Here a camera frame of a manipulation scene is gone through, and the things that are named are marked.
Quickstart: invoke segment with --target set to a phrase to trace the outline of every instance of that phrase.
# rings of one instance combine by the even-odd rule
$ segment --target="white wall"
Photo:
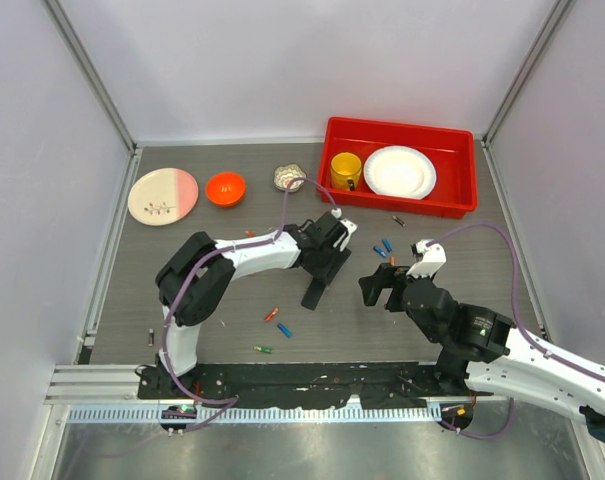
[[[0,2],[0,479],[78,343],[126,152],[38,1]]]
[[[576,2],[495,157],[554,340],[605,363],[605,0]]]
[[[483,133],[553,0],[64,0],[136,140]]]

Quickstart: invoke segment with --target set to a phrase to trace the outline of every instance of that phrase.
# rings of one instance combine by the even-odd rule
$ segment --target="orange bowl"
[[[206,184],[206,196],[218,207],[233,207],[240,203],[246,183],[241,175],[235,172],[222,172],[211,177]]]

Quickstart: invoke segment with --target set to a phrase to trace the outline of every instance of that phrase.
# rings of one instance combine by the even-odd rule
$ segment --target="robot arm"
[[[302,306],[314,310],[324,289],[351,255],[346,247],[357,226],[341,215],[341,211],[333,210],[316,222],[307,220],[301,226],[286,225],[277,240],[275,232],[242,240],[212,240],[205,232],[189,238],[155,280],[165,316],[191,268],[204,255],[224,247],[273,241],[220,253],[197,273],[171,319],[167,334],[167,348],[176,375],[195,367],[200,325],[213,314],[228,285],[238,278],[274,268],[302,267],[313,277]]]
[[[605,375],[605,366],[525,332],[543,347],[539,351],[511,319],[455,301],[433,284],[446,262],[444,249],[427,245],[423,240],[413,246],[418,259],[413,266],[382,264],[360,279],[365,305],[375,305],[383,288],[392,289],[385,308],[405,311],[430,342],[442,345],[436,377],[448,393],[486,392],[532,403],[586,423],[591,435],[605,442],[605,383],[584,373]]]

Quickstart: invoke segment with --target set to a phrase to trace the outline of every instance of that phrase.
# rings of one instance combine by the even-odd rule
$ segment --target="yellow mug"
[[[349,152],[338,153],[331,159],[331,186],[341,190],[355,190],[362,173],[362,161]]]

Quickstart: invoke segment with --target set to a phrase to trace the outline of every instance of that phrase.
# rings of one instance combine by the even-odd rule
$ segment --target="red tray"
[[[437,183],[427,197],[410,200],[377,195],[366,184],[364,174],[355,191],[331,188],[331,159],[335,155],[351,152],[364,164],[374,151],[390,145],[415,148],[431,160],[437,173]],[[449,218],[462,218],[478,206],[473,135],[464,130],[330,118],[318,181],[331,192],[338,204],[343,205]],[[322,200],[328,202],[328,197],[320,193]]]

